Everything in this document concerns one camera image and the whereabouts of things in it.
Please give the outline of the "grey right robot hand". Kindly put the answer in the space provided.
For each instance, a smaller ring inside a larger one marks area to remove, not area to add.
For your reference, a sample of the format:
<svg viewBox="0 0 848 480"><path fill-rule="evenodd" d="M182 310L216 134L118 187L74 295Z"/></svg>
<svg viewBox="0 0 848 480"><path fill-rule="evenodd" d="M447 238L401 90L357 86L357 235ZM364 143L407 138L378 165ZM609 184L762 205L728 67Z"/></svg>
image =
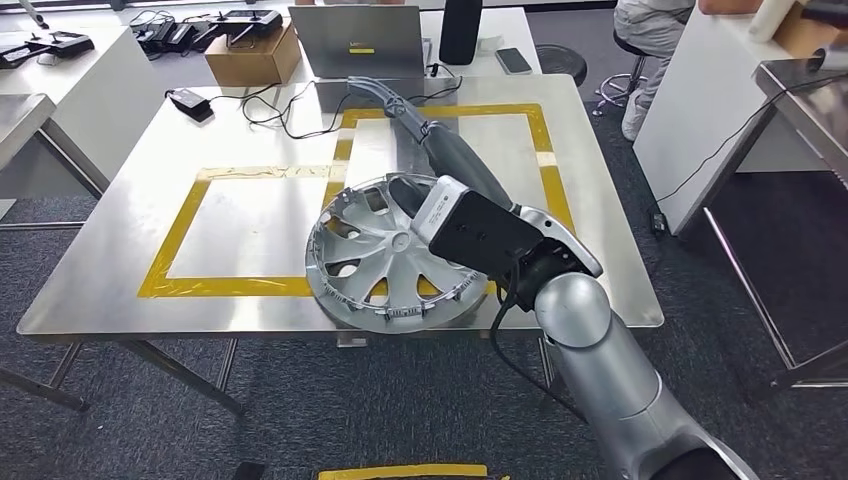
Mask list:
<svg viewBox="0 0 848 480"><path fill-rule="evenodd" d="M493 172L455 131L425 118L410 101L379 80L350 76L347 88L351 94L380 104L385 116L396 120L424 149L437 176L449 175L503 209L514 211L515 203Z"/></svg>

